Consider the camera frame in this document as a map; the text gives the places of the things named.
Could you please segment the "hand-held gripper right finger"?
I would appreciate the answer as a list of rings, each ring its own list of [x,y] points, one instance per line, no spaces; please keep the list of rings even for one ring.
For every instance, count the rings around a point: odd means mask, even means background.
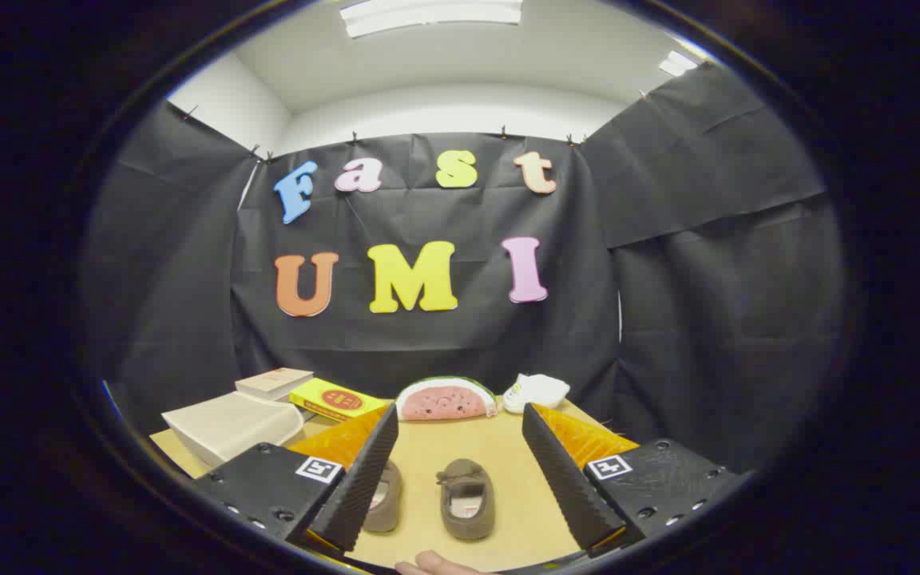
[[[664,534],[748,480],[673,440],[636,444],[534,403],[523,408],[522,433],[585,552]]]

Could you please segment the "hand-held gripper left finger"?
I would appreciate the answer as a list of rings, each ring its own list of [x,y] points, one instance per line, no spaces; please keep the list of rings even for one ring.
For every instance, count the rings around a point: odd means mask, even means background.
[[[249,529],[350,552],[398,434],[397,407],[390,403],[291,448],[256,444],[194,484]]]

